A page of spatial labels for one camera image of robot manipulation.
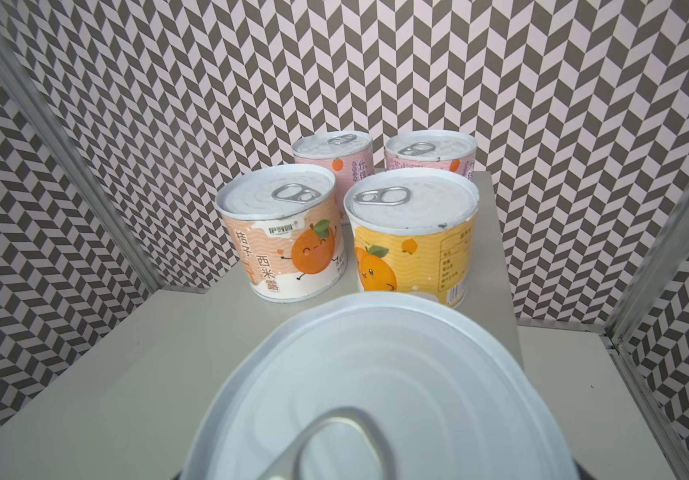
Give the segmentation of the orange label can front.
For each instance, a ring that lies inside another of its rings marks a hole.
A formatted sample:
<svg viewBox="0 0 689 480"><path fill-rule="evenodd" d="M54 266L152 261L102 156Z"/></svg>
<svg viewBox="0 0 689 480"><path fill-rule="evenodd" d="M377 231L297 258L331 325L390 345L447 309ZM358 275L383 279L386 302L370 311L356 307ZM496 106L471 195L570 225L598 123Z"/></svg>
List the orange label can front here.
<svg viewBox="0 0 689 480"><path fill-rule="evenodd" d="M480 203L471 180L440 169L385 171L355 184L344 209L358 288L460 305Z"/></svg>

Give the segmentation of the pink label can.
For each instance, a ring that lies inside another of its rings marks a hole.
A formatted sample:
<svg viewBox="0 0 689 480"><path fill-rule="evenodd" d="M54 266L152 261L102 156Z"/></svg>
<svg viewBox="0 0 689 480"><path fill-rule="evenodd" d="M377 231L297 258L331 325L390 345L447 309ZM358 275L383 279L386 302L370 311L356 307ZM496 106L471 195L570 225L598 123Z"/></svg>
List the pink label can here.
<svg viewBox="0 0 689 480"><path fill-rule="evenodd" d="M385 161L388 170L435 168L471 180L477 152L478 141L470 134L421 130L389 139L385 145Z"/></svg>
<svg viewBox="0 0 689 480"><path fill-rule="evenodd" d="M298 164L318 165L334 173L340 220L348 223L345 196L356 183L375 174L372 136L358 131L314 134L296 140L292 155Z"/></svg>

